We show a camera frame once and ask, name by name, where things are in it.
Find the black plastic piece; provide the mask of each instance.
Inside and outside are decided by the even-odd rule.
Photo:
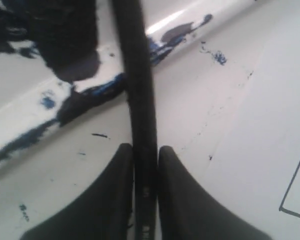
[[[174,150],[160,149],[158,201],[163,240],[270,240],[213,199]]]
[[[136,240],[153,240],[156,225],[157,129],[148,39],[139,0],[112,0],[123,56],[135,161]]]
[[[26,232],[21,240],[126,240],[132,192],[132,147],[121,144],[99,178],[81,196]]]

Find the drawn line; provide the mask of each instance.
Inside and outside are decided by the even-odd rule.
[[[295,172],[294,172],[294,174],[293,174],[293,177],[292,177],[292,179],[291,179],[291,181],[290,181],[290,183],[289,183],[289,186],[288,186],[288,188],[287,188],[286,191],[285,191],[284,197],[283,197],[282,202],[281,202],[280,207],[279,207],[279,211],[282,211],[282,212],[284,212],[284,213],[286,213],[286,214],[290,214],[290,215],[295,216],[295,217],[298,217],[298,218],[300,218],[300,214],[285,209],[285,208],[284,208],[284,204],[285,204],[286,198],[287,198],[287,196],[288,196],[288,193],[289,193],[289,191],[290,191],[290,189],[291,189],[291,186],[292,186],[292,184],[294,183],[294,181],[295,181],[295,179],[296,179],[296,176],[297,176],[297,173],[298,173],[299,169],[300,169],[300,161],[299,161],[299,163],[298,163],[298,166],[296,167],[296,170],[295,170]]]

